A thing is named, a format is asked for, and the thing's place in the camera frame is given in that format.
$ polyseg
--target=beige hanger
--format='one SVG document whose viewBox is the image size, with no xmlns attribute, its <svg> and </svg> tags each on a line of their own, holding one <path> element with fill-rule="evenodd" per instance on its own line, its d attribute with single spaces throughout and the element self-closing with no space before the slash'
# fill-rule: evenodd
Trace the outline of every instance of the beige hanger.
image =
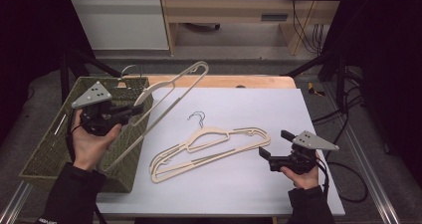
<svg viewBox="0 0 422 224">
<path fill-rule="evenodd" d="M 197 140 L 199 137 L 204 136 L 206 134 L 223 134 L 224 136 L 223 138 L 218 139 L 218 140 L 206 142 L 201 145 L 192 146 L 195 140 Z M 195 160 L 175 164 L 175 165 L 161 168 L 158 170 L 158 167 L 160 165 L 167 164 L 167 162 L 169 161 L 171 157 L 173 157 L 174 155 L 176 155 L 177 153 L 183 150 L 186 150 L 189 153 L 196 152 L 204 148 L 210 147 L 212 145 L 225 142 L 230 139 L 230 135 L 232 134 L 246 134 L 248 136 L 253 136 L 257 134 L 263 139 L 260 141 L 250 143 L 248 145 L 227 150 L 225 152 L 204 156 Z M 204 165 L 206 163 L 218 160 L 220 158 L 233 155 L 235 153 L 243 152 L 243 151 L 248 151 L 248 150 L 257 148 L 259 146 L 268 145 L 270 144 L 270 141 L 271 141 L 270 136 L 265 131 L 257 127 L 236 128 L 232 130 L 225 130 L 225 129 L 214 127 L 214 126 L 202 127 L 201 129 L 194 132 L 186 141 L 181 142 L 177 145 L 174 145 L 158 153 L 157 155 L 155 155 L 155 157 L 152 159 L 151 163 L 149 164 L 149 172 L 151 174 L 151 179 L 155 183 L 164 181 L 170 177 L 181 174 L 183 172 L 186 172 L 190 169 Z"/>
<path fill-rule="evenodd" d="M 134 106 L 138 106 L 138 105 L 142 104 L 146 100 L 146 98 L 149 95 L 151 95 L 153 92 L 155 92 L 156 90 L 158 90 L 160 88 L 164 88 L 168 85 L 172 85 L 172 89 L 164 96 L 164 98 L 162 98 L 158 103 L 156 103 L 137 122 L 132 122 L 131 123 L 132 126 L 139 125 L 159 104 L 161 104 L 162 101 L 164 101 L 164 99 L 166 99 L 168 97 L 168 95 L 170 95 L 170 93 L 172 93 L 174 91 L 174 89 L 176 88 L 176 81 L 177 80 L 179 80 L 181 77 L 183 77 L 187 74 L 196 72 L 199 67 L 204 68 L 205 71 L 202 73 L 201 76 L 198 77 L 198 79 L 195 80 L 195 82 L 193 82 L 193 84 L 188 88 L 188 90 L 186 90 L 186 92 L 184 92 L 182 96 L 177 98 L 176 101 L 174 101 L 173 104 L 171 104 L 171 106 L 169 108 L 167 108 L 167 110 L 165 110 L 153 123 L 151 123 L 146 128 L 145 132 L 142 135 L 140 135 L 139 138 L 137 140 L 135 140 L 133 142 L 133 144 L 131 144 L 112 164 L 110 164 L 107 168 L 104 168 L 103 164 L 99 163 L 99 165 L 97 165 L 98 171 L 107 172 L 107 171 L 111 170 L 112 168 L 114 168 L 119 162 L 121 162 L 145 138 L 145 136 L 192 90 L 192 88 L 197 83 L 199 83 L 199 81 L 201 81 L 202 78 L 205 77 L 205 75 L 208 73 L 208 64 L 205 63 L 205 62 L 197 62 L 197 63 L 193 64 L 192 66 L 190 66 L 185 71 L 183 71 L 182 73 L 180 73 L 179 75 L 177 75 L 176 77 L 174 77 L 173 79 L 166 81 L 166 82 L 160 82 L 160 83 L 154 84 L 154 85 L 148 87 L 147 89 L 143 90 L 142 94 L 137 98 L 136 102 L 134 103 Z"/>
</svg>

